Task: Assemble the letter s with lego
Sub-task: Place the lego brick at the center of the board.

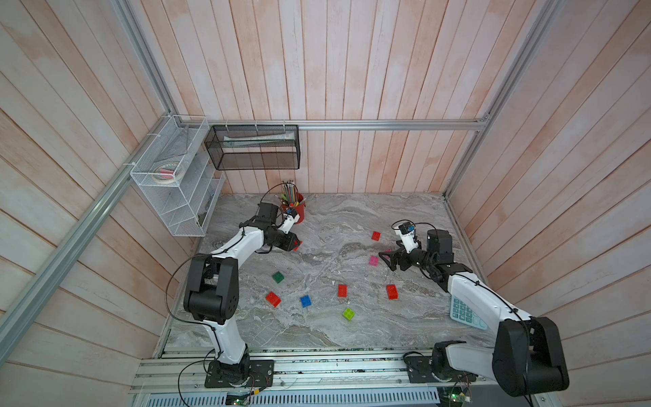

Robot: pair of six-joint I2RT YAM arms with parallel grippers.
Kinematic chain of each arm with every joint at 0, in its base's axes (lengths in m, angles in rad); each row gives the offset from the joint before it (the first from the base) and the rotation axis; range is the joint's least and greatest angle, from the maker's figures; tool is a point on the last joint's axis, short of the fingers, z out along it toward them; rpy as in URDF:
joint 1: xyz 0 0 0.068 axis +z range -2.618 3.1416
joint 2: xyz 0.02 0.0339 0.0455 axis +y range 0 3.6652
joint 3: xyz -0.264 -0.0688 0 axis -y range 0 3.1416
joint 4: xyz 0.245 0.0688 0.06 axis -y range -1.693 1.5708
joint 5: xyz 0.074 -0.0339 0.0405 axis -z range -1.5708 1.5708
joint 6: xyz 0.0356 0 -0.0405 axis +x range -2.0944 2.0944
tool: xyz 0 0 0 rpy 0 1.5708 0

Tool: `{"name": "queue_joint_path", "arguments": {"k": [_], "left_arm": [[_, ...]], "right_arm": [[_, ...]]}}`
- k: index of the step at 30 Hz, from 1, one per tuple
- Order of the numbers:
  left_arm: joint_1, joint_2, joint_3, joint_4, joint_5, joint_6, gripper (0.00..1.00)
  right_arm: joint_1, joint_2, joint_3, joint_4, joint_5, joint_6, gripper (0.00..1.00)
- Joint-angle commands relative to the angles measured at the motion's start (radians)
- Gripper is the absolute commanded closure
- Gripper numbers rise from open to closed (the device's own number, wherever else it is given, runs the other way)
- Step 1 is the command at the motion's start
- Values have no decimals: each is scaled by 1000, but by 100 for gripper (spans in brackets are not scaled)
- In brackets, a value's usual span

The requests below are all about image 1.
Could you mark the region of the lime lego brick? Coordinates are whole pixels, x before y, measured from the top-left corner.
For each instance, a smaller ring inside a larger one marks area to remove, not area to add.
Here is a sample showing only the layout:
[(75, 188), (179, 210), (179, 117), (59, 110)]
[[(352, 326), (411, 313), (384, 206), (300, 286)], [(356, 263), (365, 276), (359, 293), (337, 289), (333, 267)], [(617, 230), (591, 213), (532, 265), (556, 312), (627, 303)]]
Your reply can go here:
[(346, 309), (344, 310), (344, 312), (342, 312), (342, 316), (343, 316), (346, 320), (350, 321), (350, 320), (352, 320), (352, 319), (354, 318), (354, 316), (355, 316), (355, 312), (354, 312), (353, 310), (351, 310), (350, 308), (346, 308)]

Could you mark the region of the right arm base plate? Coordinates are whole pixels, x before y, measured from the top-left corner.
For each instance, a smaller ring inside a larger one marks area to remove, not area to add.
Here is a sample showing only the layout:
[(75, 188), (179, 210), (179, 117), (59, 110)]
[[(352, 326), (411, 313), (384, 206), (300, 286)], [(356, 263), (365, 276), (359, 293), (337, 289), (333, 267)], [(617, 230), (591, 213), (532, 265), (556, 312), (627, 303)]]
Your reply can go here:
[(466, 381), (474, 383), (477, 379), (477, 375), (445, 366), (444, 363), (432, 356), (423, 356), (418, 353), (405, 354), (403, 362), (410, 383), (463, 383)]

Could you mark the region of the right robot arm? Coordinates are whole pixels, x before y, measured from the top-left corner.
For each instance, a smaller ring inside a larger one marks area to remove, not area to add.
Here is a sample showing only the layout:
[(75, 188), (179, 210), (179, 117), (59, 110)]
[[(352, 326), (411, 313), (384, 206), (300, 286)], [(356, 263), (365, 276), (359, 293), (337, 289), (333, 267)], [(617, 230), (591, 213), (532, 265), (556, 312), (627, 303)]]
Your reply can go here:
[(430, 358), (418, 352), (406, 353), (403, 358), (412, 382), (460, 383), (482, 376), (498, 383), (511, 397), (569, 388), (566, 358), (553, 321), (517, 308), (466, 265), (455, 262), (448, 231), (432, 227), (421, 242), (410, 220), (399, 220), (393, 230), (398, 235), (397, 249), (378, 254), (389, 269), (418, 268), (426, 279), (451, 296), (452, 318), (475, 315), (495, 339), (491, 348), (461, 340), (438, 342)]

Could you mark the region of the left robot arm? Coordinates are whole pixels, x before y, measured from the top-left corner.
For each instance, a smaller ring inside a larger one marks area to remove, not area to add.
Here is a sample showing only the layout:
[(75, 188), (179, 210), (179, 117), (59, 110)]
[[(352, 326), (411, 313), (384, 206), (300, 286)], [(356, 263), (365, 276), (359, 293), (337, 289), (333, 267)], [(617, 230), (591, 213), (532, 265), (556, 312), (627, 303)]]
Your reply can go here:
[(248, 346), (233, 319), (239, 303), (239, 266), (265, 246), (286, 252), (298, 247), (291, 229), (303, 216), (289, 210), (277, 225), (279, 210), (273, 203), (260, 203), (226, 244), (191, 260), (183, 308), (208, 332), (215, 349), (213, 367), (229, 383), (243, 382), (250, 371)]

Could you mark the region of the blue lego brick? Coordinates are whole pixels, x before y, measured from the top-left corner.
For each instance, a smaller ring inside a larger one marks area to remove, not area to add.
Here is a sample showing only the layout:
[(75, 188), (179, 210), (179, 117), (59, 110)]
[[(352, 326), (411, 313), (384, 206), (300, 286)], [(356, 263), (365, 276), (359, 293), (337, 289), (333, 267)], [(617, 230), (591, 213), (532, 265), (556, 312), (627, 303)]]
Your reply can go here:
[(306, 307), (312, 305), (312, 302), (311, 302), (311, 299), (310, 299), (309, 295), (305, 295), (305, 296), (301, 297), (300, 302), (301, 302), (301, 305), (302, 305), (303, 308), (306, 308)]

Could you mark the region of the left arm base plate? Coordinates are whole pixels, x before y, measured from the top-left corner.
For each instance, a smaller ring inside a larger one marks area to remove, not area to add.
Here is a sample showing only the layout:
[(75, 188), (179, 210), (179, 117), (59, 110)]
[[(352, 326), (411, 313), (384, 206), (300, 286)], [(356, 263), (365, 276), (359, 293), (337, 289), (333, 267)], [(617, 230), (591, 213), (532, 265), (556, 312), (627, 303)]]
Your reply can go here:
[(205, 388), (260, 388), (273, 384), (275, 361), (243, 360), (239, 364), (211, 361), (204, 381)]

